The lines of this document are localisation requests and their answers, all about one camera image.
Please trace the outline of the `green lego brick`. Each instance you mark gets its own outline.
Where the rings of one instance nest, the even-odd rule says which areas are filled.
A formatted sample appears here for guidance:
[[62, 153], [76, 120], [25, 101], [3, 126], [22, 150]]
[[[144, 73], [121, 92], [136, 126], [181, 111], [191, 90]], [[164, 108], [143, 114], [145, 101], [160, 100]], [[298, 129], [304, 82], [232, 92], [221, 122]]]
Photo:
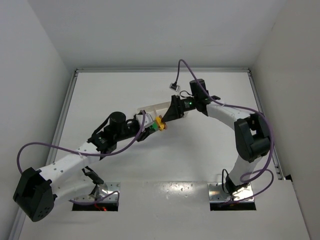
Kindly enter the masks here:
[[154, 132], [157, 132], [159, 130], [159, 127], [156, 123], [153, 123], [150, 127], [149, 127], [149, 130], [154, 133]]

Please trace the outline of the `yellow curved lego brick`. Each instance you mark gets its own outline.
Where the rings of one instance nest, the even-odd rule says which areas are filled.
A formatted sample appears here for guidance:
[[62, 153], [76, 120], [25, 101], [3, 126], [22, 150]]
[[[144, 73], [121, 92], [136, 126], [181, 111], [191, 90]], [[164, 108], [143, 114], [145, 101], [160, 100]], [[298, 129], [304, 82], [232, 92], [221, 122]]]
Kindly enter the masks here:
[[160, 115], [155, 118], [155, 123], [159, 131], [164, 131], [167, 129], [167, 125], [162, 121], [162, 117]]

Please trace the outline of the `brown lego plate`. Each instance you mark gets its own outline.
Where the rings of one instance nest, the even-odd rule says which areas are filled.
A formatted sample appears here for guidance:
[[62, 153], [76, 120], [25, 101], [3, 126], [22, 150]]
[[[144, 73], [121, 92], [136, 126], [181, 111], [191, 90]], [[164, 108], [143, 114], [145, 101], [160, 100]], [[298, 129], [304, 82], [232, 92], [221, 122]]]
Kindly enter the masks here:
[[161, 122], [160, 124], [159, 124], [159, 130], [160, 131], [164, 131], [164, 130], [166, 130], [168, 127], [167, 127], [167, 124], [165, 123], [165, 122]]

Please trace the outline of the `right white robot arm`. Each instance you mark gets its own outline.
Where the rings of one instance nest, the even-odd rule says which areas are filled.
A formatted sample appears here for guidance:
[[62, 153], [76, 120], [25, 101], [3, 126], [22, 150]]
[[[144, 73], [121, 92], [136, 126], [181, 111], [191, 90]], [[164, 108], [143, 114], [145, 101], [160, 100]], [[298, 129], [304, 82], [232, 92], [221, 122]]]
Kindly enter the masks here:
[[178, 95], [172, 95], [170, 106], [161, 122], [165, 124], [184, 117], [186, 112], [198, 110], [234, 131], [238, 157], [224, 183], [226, 192], [231, 195], [253, 180], [251, 175], [262, 157], [272, 155], [273, 146], [269, 126], [257, 112], [249, 114], [239, 108], [219, 104], [219, 97], [209, 96], [203, 79], [192, 80], [189, 85], [191, 96], [181, 98]]

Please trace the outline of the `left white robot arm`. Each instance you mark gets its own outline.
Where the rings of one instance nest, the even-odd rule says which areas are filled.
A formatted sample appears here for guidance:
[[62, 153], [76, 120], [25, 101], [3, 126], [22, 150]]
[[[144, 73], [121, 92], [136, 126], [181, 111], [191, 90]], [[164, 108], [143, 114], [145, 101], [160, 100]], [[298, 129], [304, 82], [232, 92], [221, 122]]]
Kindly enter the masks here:
[[94, 195], [105, 184], [90, 168], [91, 164], [126, 151], [156, 131], [155, 117], [145, 110], [130, 119], [123, 112], [115, 111], [76, 150], [49, 145], [68, 153], [49, 165], [22, 170], [20, 150], [16, 158], [20, 179], [13, 200], [32, 222], [39, 222], [56, 205], [73, 202], [78, 196]]

